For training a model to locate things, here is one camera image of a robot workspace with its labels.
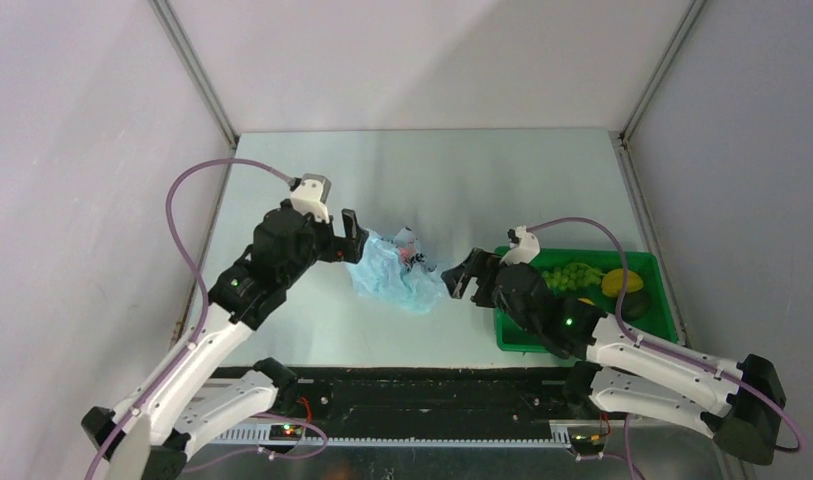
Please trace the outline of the light blue plastic bag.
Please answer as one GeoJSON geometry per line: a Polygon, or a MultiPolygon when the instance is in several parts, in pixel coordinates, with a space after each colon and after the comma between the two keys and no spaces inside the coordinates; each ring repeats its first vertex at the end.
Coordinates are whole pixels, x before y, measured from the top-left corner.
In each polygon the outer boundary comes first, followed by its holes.
{"type": "Polygon", "coordinates": [[[448,297],[439,264],[408,227],[394,235],[370,230],[362,258],[348,264],[347,271],[359,295],[411,313],[426,314],[448,297]]]}

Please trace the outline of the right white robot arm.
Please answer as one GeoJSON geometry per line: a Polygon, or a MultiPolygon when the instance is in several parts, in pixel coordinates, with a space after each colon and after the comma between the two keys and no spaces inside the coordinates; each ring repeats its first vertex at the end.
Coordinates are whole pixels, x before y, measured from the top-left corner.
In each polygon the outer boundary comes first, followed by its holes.
{"type": "Polygon", "coordinates": [[[554,294],[535,267],[481,249],[441,279],[455,299],[476,282],[476,306],[500,310],[549,353],[576,358],[563,388],[573,416],[654,418],[745,462],[773,462],[785,394],[770,361],[749,355],[736,362],[648,337],[597,306],[554,294]]]}

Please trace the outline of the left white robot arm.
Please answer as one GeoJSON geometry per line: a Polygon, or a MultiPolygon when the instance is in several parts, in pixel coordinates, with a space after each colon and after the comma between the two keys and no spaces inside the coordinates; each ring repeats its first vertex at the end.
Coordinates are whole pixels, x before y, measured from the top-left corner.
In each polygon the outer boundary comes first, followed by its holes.
{"type": "Polygon", "coordinates": [[[297,376],[273,358],[256,363],[220,394],[190,402],[221,362],[287,300],[289,289],[317,262],[356,264],[369,233],[351,209],[343,235],[317,202],[285,200],[257,225],[253,241],[210,289],[198,284],[203,307],[151,374],[113,408],[95,406],[82,428],[101,462],[126,479],[176,479],[211,440],[255,414],[286,416],[298,403],[297,376]]]}

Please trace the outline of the green fake grapes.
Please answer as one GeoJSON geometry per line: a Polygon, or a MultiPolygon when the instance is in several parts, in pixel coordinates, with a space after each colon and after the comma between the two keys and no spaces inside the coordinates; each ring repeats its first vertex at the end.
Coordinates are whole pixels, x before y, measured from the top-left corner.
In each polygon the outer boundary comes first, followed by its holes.
{"type": "Polygon", "coordinates": [[[605,273],[585,263],[571,262],[563,267],[544,270],[541,276],[550,289],[566,292],[599,285],[605,273]]]}

